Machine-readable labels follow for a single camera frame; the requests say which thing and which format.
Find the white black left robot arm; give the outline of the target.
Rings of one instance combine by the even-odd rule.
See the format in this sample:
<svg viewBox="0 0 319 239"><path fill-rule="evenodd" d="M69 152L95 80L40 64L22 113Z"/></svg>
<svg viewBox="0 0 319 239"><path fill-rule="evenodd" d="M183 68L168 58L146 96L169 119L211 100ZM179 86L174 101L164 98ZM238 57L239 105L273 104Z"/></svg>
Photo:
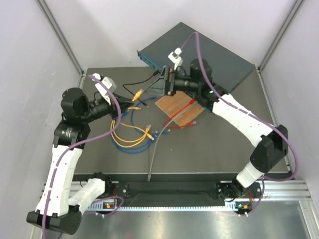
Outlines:
<svg viewBox="0 0 319 239"><path fill-rule="evenodd" d="M45 188L34 211L26 221L42 229L42 237L51 230L73 235L77 232L84 212L98 198L115 199L111 178L94 173L77 193L70 188L77 162L85 144L90 142L89 124L106 115L120 116L133 102L118 94L89 101L80 88L70 88L62 94L62 119L54 131L52 160Z"/></svg>

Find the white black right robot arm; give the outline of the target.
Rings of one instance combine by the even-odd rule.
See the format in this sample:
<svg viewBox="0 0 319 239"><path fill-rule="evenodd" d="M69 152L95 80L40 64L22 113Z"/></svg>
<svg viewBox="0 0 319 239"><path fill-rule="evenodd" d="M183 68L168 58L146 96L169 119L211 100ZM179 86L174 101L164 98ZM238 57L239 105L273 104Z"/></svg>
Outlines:
<svg viewBox="0 0 319 239"><path fill-rule="evenodd" d="M240 131L254 146L249 162L232 181L236 196L244 197L251 185L265 176L288 153L288 130L262 121L239 104L221 85L212 80L212 68L206 60L194 59L190 74L180 74L181 66L163 66L159 77L147 90L158 95L174 96L176 92L191 93L195 100L213 114L223 118Z"/></svg>

